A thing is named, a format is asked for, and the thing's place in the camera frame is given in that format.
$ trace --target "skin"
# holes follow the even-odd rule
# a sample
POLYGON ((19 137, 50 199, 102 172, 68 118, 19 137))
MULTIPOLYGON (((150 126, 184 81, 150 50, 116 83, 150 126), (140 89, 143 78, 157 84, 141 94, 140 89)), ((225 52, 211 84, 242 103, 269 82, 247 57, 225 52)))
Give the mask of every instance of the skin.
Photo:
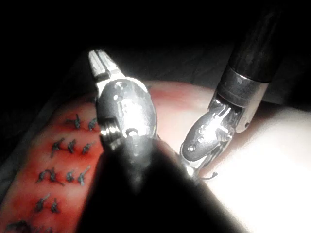
MULTIPOLYGON (((176 152, 188 130, 203 115, 214 90, 185 83, 148 82, 158 116, 158 134, 176 152)), ((12 222, 26 220, 32 226, 53 228, 53 232, 74 232, 86 201, 94 168, 103 152, 98 125, 90 131, 88 123, 96 116, 89 96, 63 105, 55 111, 49 124, 32 141, 27 159, 17 173, 0 208, 0 232, 12 222), (79 129, 67 119, 81 119, 79 129), (52 145, 65 140, 51 158, 52 145), (67 145, 76 139, 74 154, 67 145), (83 147, 92 143, 87 154, 83 147), (77 177, 85 173, 85 185, 77 177), (55 167, 57 180, 49 174, 41 182, 38 175, 55 167), (75 180, 66 181, 73 169, 75 180), (35 213, 40 198, 43 210, 35 213), (57 198, 59 213, 52 213, 57 198)), ((310 158, 311 114, 293 108, 263 103, 249 128, 234 136, 226 151, 210 166, 201 170, 202 177, 218 175, 204 181, 220 203, 236 221, 250 232, 309 232, 308 212, 311 209, 310 158)))

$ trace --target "pale skin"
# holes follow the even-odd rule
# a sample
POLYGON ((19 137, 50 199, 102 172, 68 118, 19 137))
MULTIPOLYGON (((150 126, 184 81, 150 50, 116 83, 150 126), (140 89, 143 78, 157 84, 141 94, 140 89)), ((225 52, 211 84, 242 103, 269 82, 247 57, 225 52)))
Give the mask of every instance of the pale skin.
MULTIPOLYGON (((179 152, 214 90, 164 82, 148 85, 151 93, 153 88, 171 88, 170 98, 163 95, 154 104, 161 139, 179 152), (173 96, 173 87, 184 95, 173 96)), ((202 177, 218 173, 205 181, 206 186, 248 231, 311 231, 310 130, 310 113, 262 103, 248 129, 236 134, 225 152, 202 169, 202 177)))
MULTIPOLYGON (((214 90, 186 83, 158 81, 147 82, 146 86, 157 111, 158 134, 178 153, 191 126, 206 113, 214 90)), ((64 229, 60 232, 74 232, 95 164, 103 151, 98 140, 99 129, 88 130, 88 123, 96 117, 96 111, 94 105, 86 103, 85 99, 74 100, 55 111, 51 125, 32 142, 28 163, 15 178, 2 204, 0 229, 11 220, 15 221, 15 216, 19 214, 23 218, 30 216, 23 213, 32 211, 25 204, 14 210, 15 215, 11 219, 12 206, 18 203, 16 201, 23 203, 24 197, 29 197, 27 202, 34 200, 35 203, 48 192, 51 198, 45 204, 49 206, 57 197, 61 213, 51 214, 47 208, 37 214, 34 224, 49 224, 53 229, 64 229), (67 118, 75 119, 76 113, 82 117, 83 133, 75 130, 73 125, 63 124, 67 118), (51 159, 51 146, 61 137, 66 138, 64 145, 76 138, 75 150, 80 152, 86 143, 95 142, 89 156, 82 157, 88 159, 73 160, 73 156, 80 158, 79 155, 65 150, 57 151, 51 159), (61 181, 66 182, 64 175, 73 169, 70 165, 73 162, 74 168, 77 167, 76 177, 91 165, 83 188, 76 183, 55 186, 48 180, 35 183, 39 172, 52 167, 63 179, 61 181)), ((248 129, 236 134, 226 151, 202 169, 200 176, 210 177, 213 172, 218 173, 213 179, 203 181, 206 188, 248 231, 311 232, 310 130, 310 113, 262 103, 248 129)), ((177 162, 175 153, 170 155, 177 162)))

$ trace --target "dark background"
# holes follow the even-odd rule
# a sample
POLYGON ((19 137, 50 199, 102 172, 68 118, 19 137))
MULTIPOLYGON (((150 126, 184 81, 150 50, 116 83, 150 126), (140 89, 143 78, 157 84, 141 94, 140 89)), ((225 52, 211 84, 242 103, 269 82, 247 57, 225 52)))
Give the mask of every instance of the dark background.
MULTIPOLYGON (((104 48, 129 76, 215 88, 234 41, 262 2, 149 2, 125 6, 15 6, 2 21, 0 163, 27 131, 77 58, 104 48)), ((285 17, 284 61, 264 100, 310 109, 308 7, 292 2, 285 17)))

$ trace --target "metal jaw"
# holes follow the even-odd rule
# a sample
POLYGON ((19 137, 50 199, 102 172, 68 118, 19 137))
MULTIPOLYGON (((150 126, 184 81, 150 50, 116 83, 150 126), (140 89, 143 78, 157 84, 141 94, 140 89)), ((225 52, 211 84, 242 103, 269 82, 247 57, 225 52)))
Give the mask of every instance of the metal jaw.
POLYGON ((207 113, 190 129, 180 148, 180 156, 186 174, 194 181, 198 181, 199 170, 229 145, 240 112, 215 92, 207 113))
POLYGON ((227 148, 235 133, 247 129, 267 87, 268 83, 226 67, 207 113, 193 125, 180 149, 181 163, 191 178, 198 180, 199 170, 227 148))
POLYGON ((98 89, 96 110, 103 147, 110 151, 126 147, 122 160, 137 188, 150 164, 145 139, 154 138, 157 130, 151 96, 142 82, 125 77, 104 51, 92 50, 88 56, 98 89))

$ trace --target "red skin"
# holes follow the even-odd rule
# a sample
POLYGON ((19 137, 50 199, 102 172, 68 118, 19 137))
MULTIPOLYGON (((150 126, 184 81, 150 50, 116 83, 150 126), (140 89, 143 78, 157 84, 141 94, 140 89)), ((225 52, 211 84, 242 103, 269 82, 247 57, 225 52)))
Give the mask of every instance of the red skin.
MULTIPOLYGON (((158 114, 158 133, 162 140, 172 141, 172 147, 178 150, 180 141, 185 137, 185 130, 178 129, 177 113, 197 112, 201 115, 206 111, 210 101, 206 97, 205 89, 195 87, 185 83, 150 82, 152 85, 150 93, 158 114)), ((53 232, 70 233, 74 232, 76 224, 84 206, 90 181, 95 171, 99 156, 103 148, 99 141, 99 126, 90 131, 89 122, 96 117, 95 105, 86 100, 91 95, 81 97, 70 103, 64 104, 57 109, 47 126, 32 140, 28 150, 27 159, 17 173, 10 186, 5 199, 0 208, 0 232, 4 232, 5 227, 21 220, 27 221, 33 227, 42 227, 40 232, 44 232, 51 227, 53 232), (73 123, 66 123, 66 119, 74 120, 75 114, 79 115, 81 125, 76 129, 73 123), (51 158, 52 146, 54 142, 65 138, 61 142, 60 150, 55 151, 51 158), (76 139, 74 153, 67 150, 70 141, 76 139), (87 143, 93 143, 88 153, 82 155, 82 149, 87 143), (85 173, 85 185, 81 186, 77 182, 79 174, 88 166, 90 169, 85 173), (56 179, 65 184, 51 182, 49 173, 46 172, 44 179, 37 182, 41 171, 55 167, 56 179), (75 180, 71 183, 66 181, 66 173, 73 170, 75 180), (40 198, 47 194, 50 196, 44 201, 43 209, 35 213, 35 204, 40 198), (59 213, 51 211, 51 205, 57 198, 59 213)), ((195 122, 187 121, 187 127, 195 122)))

